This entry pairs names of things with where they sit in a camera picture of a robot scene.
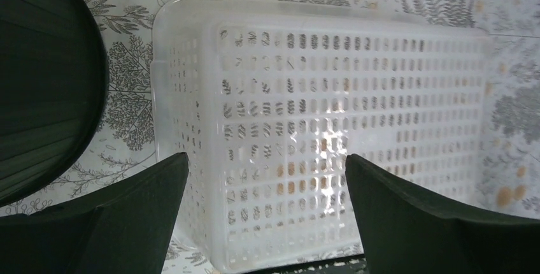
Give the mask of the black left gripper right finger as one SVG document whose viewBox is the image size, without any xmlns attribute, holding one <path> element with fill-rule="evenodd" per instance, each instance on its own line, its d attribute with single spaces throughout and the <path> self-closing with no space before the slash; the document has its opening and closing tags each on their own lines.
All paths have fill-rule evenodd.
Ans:
<svg viewBox="0 0 540 274">
<path fill-rule="evenodd" d="M 539 221 L 484 210 L 346 158 L 371 273 L 538 273 Z"/>
</svg>

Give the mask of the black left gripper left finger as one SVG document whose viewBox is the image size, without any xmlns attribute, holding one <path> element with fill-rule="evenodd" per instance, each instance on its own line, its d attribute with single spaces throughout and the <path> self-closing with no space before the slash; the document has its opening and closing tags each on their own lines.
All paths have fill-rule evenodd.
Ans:
<svg viewBox="0 0 540 274">
<path fill-rule="evenodd" d="M 1 218 L 2 273 L 160 273 L 188 177 L 174 154 L 31 215 Z"/>
</svg>

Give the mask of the large black round bin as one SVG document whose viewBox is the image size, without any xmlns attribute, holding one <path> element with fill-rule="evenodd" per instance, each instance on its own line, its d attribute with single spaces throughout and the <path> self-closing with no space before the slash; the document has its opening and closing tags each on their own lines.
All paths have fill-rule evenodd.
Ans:
<svg viewBox="0 0 540 274">
<path fill-rule="evenodd" d="M 46 187 L 94 137 L 108 92 L 84 0 L 1 0 L 1 204 Z"/>
</svg>

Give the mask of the white perforated plastic basket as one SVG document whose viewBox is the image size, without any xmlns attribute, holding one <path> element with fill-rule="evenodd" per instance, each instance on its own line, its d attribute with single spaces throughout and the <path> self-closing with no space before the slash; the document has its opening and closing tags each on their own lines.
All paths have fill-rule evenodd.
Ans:
<svg viewBox="0 0 540 274">
<path fill-rule="evenodd" d="M 358 154 L 475 201 L 491 39 L 344 6 L 172 0 L 152 28 L 157 160 L 189 176 L 173 231 L 222 273 L 352 246 Z"/>
</svg>

